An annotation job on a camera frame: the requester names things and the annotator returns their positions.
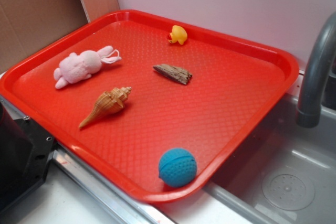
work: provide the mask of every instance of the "cardboard box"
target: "cardboard box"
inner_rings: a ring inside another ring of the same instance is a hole
[[[0,0],[0,73],[87,22],[80,0]]]

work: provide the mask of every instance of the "tray rim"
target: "tray rim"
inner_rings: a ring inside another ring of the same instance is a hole
[[[125,175],[118,172],[114,167],[108,166],[103,162],[99,162],[99,159],[93,154],[88,152],[87,150],[83,150],[82,148],[77,148],[76,151],[70,149],[71,152],[74,152],[79,158],[88,163],[91,167],[94,167],[98,170],[107,170],[109,171],[107,174],[112,175],[113,178],[116,177],[118,180],[125,180],[122,185],[120,183],[115,183],[121,189],[123,189],[126,193],[130,194],[132,197],[149,202],[149,203],[159,203],[159,202],[169,202],[174,201],[191,193],[196,192],[198,189],[203,187],[206,182],[210,179],[210,177],[216,172],[216,170],[225,162],[228,155],[232,152],[232,150],[236,149],[245,139],[245,137],[252,131],[252,129],[256,126],[255,122],[260,122],[266,114],[273,108],[273,106],[281,99],[281,97],[286,93],[287,89],[296,81],[297,76],[299,74],[298,63],[295,58],[288,52],[285,52],[281,49],[274,48],[271,46],[263,45],[257,42],[253,42],[250,40],[238,38],[235,36],[218,33],[216,31],[208,30],[205,28],[200,28],[197,26],[193,26],[190,24],[178,22],[172,19],[156,16],[153,14],[148,14],[145,12],[141,12],[138,10],[120,10],[116,12],[108,13],[91,23],[88,23],[81,28],[75,30],[67,36],[59,39],[58,41],[50,44],[49,46],[43,48],[42,50],[36,52],[35,54],[29,56],[25,60],[19,62],[17,65],[14,65],[0,79],[0,94],[4,96],[9,102],[11,102],[15,107],[21,110],[23,113],[30,115],[34,120],[38,121],[43,127],[45,127],[49,131],[54,131],[53,124],[49,122],[46,118],[38,115],[38,112],[34,111],[28,104],[24,103],[20,98],[11,93],[10,84],[13,83],[14,80],[17,80],[19,76],[22,74],[31,71],[36,66],[39,66],[41,63],[53,57],[53,55],[60,53],[64,50],[64,45],[72,46],[79,39],[84,39],[85,37],[91,35],[95,31],[100,28],[108,25],[111,21],[135,21],[139,22],[141,18],[145,17],[145,22],[142,21],[140,23],[145,25],[150,25],[151,27],[156,27],[159,29],[170,30],[172,25],[180,25],[184,28],[192,31],[188,32],[188,37],[199,40],[202,42],[207,42],[209,44],[223,47],[223,43],[226,43],[226,46],[234,47],[236,52],[241,50],[241,47],[248,47],[252,54],[258,52],[260,55],[262,52],[265,52],[267,55],[271,54],[273,56],[267,62],[273,63],[277,65],[285,74],[285,81],[282,85],[277,89],[275,93],[267,100],[263,106],[255,113],[248,122],[242,127],[242,129],[228,142],[226,145],[227,149],[231,149],[231,151],[221,150],[213,159],[213,161],[205,167],[205,169],[188,185],[177,188],[172,191],[165,191],[162,193],[153,193],[147,190],[144,190],[141,186],[136,183],[130,181]],[[50,54],[49,58],[39,57],[44,54],[45,51],[53,50],[54,53]],[[64,137],[69,137],[64,131],[58,132],[55,134],[56,139],[62,139]],[[109,181],[114,183],[111,176],[104,175]]]

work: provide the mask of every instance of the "driftwood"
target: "driftwood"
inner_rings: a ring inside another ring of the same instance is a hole
[[[170,66],[167,64],[155,65],[153,66],[153,68],[163,76],[184,85],[187,85],[189,79],[191,78],[191,76],[193,76],[191,73],[183,68]]]

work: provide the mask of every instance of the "drain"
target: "drain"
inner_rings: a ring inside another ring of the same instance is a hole
[[[315,189],[311,180],[289,168],[269,173],[262,184],[266,199],[283,210],[300,210],[314,200]]]

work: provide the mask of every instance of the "sink basin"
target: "sink basin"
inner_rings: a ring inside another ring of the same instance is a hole
[[[286,94],[206,186],[254,223],[334,223],[336,113],[312,129],[295,123]]]

